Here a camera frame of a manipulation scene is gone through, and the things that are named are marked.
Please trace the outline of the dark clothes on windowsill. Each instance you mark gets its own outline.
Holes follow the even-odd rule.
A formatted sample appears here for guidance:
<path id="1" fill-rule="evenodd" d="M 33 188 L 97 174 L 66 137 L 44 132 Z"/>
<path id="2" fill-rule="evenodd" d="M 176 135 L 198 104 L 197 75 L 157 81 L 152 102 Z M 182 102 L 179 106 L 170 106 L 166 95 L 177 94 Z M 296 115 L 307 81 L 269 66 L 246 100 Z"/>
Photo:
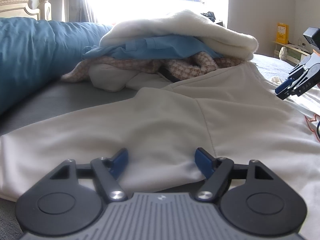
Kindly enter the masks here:
<path id="1" fill-rule="evenodd" d="M 218 24 L 223 27 L 223 21 L 217 20 L 213 12 L 209 11 L 209 12 L 202 13 L 201 15 L 210 19 L 213 23 Z"/>

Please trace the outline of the white and green desk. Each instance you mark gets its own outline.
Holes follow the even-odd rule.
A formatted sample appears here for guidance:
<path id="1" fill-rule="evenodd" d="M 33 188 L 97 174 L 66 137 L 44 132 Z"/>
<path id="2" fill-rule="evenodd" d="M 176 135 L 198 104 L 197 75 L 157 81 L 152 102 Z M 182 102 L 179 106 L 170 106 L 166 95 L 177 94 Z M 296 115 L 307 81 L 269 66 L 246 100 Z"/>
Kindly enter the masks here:
<path id="1" fill-rule="evenodd" d="M 303 48 L 300 48 L 294 44 L 282 44 L 277 41 L 274 41 L 274 57 L 289 63 L 292 66 L 297 65 L 304 58 L 310 55 L 310 53 Z M 280 51 L 282 48 L 285 48 L 286 53 L 284 56 L 280 56 Z"/>

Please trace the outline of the white yarn ball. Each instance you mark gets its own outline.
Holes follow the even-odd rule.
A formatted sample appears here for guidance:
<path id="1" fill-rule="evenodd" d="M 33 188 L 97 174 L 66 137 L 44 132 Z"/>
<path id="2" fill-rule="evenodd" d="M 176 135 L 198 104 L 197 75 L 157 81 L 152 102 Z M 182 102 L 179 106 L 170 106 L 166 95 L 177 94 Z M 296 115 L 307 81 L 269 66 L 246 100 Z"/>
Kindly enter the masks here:
<path id="1" fill-rule="evenodd" d="M 287 48 L 285 46 L 282 46 L 280 51 L 279 51 L 279 58 L 282 61 L 286 61 L 287 60 L 287 56 L 288 56 Z"/>

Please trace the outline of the yellow box on desk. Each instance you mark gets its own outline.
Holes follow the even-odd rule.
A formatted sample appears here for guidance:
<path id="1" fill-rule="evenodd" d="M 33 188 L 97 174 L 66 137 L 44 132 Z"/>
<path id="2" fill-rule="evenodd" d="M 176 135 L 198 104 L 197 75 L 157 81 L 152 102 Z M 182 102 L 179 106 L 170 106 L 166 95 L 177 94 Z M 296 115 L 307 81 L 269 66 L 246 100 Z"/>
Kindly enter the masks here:
<path id="1" fill-rule="evenodd" d="M 289 25 L 284 23 L 277 23 L 276 42 L 281 44 L 289 43 Z"/>

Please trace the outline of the light blue garment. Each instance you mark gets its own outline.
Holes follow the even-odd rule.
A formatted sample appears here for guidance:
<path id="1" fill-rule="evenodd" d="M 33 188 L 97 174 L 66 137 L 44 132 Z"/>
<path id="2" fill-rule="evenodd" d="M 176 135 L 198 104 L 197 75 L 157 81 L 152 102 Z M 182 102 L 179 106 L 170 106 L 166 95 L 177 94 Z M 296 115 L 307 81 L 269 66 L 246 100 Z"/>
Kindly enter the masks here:
<path id="1" fill-rule="evenodd" d="M 109 56 L 118 60 L 163 60 L 186 59 L 200 52 L 206 52 L 212 58 L 222 58 L 200 40 L 191 36 L 166 35 L 145 37 L 126 41 L 119 45 L 86 48 L 83 59 Z"/>

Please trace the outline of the cream fleece garment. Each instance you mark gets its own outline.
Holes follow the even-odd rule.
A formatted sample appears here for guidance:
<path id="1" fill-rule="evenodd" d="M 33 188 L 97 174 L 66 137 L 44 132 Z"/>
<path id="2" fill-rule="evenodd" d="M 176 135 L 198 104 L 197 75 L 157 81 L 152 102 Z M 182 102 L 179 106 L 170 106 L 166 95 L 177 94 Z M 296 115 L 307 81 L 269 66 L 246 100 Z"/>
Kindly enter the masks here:
<path id="1" fill-rule="evenodd" d="M 165 18 L 118 23 L 101 38 L 99 45 L 119 45 L 135 38 L 165 35 L 195 37 L 217 53 L 246 61 L 253 59 L 259 47 L 255 37 L 220 26 L 190 10 Z"/>

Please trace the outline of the blue duvet roll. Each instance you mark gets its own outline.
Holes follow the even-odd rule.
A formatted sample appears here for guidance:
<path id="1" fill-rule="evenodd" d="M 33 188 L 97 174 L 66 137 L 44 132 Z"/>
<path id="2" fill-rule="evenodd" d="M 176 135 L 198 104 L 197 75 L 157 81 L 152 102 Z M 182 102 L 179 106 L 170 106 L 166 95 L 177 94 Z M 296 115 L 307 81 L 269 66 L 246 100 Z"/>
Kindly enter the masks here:
<path id="1" fill-rule="evenodd" d="M 1 112 L 70 72 L 110 27 L 90 22 L 1 18 Z"/>

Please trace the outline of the grey curtain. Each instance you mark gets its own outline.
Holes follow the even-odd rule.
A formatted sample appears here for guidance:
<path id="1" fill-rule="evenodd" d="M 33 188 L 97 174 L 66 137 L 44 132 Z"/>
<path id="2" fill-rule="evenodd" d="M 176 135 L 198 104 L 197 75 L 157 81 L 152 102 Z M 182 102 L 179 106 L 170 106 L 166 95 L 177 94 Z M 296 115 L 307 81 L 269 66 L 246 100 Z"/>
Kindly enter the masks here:
<path id="1" fill-rule="evenodd" d="M 69 22 L 97 22 L 89 0 L 68 0 L 68 19 Z"/>

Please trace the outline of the cream carved headboard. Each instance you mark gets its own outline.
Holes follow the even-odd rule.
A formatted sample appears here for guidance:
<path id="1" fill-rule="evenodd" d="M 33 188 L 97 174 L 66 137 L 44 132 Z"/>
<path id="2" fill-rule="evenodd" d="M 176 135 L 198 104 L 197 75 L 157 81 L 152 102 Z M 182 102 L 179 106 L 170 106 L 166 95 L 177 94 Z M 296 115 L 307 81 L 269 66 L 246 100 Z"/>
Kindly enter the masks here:
<path id="1" fill-rule="evenodd" d="M 1 0 L 1 18 L 25 17 L 35 20 L 52 19 L 52 5 L 49 0 L 39 0 L 36 9 L 29 7 L 29 0 Z"/>

